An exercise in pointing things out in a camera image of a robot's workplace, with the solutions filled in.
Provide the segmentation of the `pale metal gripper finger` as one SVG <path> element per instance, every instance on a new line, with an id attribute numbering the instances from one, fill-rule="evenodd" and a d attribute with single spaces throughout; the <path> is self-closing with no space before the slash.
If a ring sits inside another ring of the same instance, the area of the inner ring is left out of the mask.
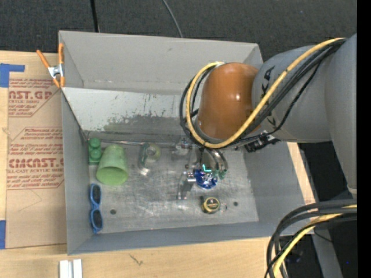
<path id="1" fill-rule="evenodd" d="M 174 145 L 171 151 L 171 158 L 172 160 L 184 159 L 191 153 L 192 149 L 192 142 L 187 138 L 181 138 L 179 142 Z"/>
<path id="2" fill-rule="evenodd" d="M 186 200 L 188 193 L 191 191 L 196 179 L 192 172 L 183 172 L 180 176 L 177 186 L 177 200 Z"/>

